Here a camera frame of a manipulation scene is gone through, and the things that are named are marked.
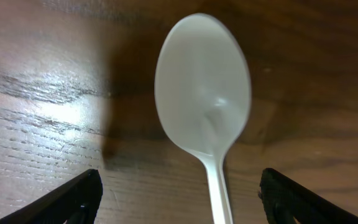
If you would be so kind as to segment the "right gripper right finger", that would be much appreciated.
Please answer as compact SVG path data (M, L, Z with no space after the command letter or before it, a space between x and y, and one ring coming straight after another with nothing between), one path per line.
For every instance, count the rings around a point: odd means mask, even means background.
M358 224L358 217L273 168L262 171L259 197L269 224Z

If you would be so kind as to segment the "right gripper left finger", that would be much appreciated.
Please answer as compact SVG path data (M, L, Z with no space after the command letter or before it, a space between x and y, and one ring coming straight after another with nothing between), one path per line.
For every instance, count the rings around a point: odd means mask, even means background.
M4 223L94 223L103 185L96 169L88 169L38 200L0 219Z

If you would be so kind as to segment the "white plastic spoon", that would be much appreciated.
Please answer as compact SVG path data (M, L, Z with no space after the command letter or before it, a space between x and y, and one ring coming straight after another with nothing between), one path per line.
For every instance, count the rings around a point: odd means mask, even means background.
M251 81L228 28L196 13L166 36L155 69L155 104L165 134L204 165L215 223L232 223L225 156L247 124Z

